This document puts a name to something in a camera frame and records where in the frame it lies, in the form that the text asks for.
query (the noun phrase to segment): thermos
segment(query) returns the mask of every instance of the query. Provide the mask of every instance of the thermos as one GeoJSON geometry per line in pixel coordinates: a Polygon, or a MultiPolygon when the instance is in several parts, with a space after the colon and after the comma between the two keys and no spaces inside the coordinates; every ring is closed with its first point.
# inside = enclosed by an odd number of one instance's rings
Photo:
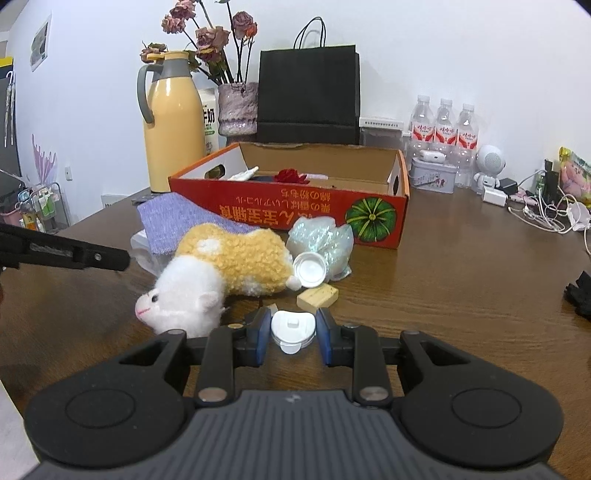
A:
{"type": "Polygon", "coordinates": [[[164,60],[141,67],[137,93],[150,189],[170,192],[168,177],[205,156],[203,106],[191,78],[188,52],[165,52],[164,60]],[[146,97],[148,72],[154,77],[146,97]]]}

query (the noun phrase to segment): red fabric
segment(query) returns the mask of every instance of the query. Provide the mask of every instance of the red fabric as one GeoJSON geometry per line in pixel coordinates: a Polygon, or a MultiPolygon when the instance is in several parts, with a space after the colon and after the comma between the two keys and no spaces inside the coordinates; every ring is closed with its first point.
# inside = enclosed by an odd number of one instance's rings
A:
{"type": "Polygon", "coordinates": [[[309,180],[306,180],[306,175],[298,175],[298,172],[294,168],[286,168],[281,170],[273,179],[278,183],[300,183],[302,185],[308,185],[309,180]]]}

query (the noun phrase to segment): pumpkin illustration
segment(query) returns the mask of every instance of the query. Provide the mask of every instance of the pumpkin illustration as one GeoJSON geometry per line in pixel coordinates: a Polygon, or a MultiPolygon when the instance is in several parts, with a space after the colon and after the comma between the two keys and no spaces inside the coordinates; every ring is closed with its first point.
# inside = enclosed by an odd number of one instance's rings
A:
{"type": "Polygon", "coordinates": [[[381,242],[394,230],[396,210],[381,198],[368,197],[351,205],[345,219],[362,242],[381,242]]]}

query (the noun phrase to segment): thermos handle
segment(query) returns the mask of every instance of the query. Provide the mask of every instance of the thermos handle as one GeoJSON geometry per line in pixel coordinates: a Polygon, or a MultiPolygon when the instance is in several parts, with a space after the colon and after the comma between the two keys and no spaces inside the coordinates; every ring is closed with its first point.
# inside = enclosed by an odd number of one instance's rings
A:
{"type": "Polygon", "coordinates": [[[148,105],[148,99],[146,97],[146,75],[148,72],[162,73],[162,65],[156,63],[150,63],[140,68],[138,72],[138,103],[139,109],[142,112],[142,116],[147,124],[154,123],[154,114],[150,110],[148,105]]]}

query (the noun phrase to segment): blue gripper pad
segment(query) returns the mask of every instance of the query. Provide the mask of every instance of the blue gripper pad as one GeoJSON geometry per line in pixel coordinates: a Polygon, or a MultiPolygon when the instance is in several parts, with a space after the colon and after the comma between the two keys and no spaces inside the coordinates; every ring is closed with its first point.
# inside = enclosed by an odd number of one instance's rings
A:
{"type": "Polygon", "coordinates": [[[332,362],[332,348],[330,347],[330,330],[322,310],[316,310],[316,338],[322,355],[322,362],[330,365],[332,362]]]}
{"type": "Polygon", "coordinates": [[[271,311],[268,308],[264,310],[265,317],[261,323],[261,328],[259,328],[258,339],[256,340],[256,363],[259,367],[265,361],[269,335],[271,334],[271,311]]]}

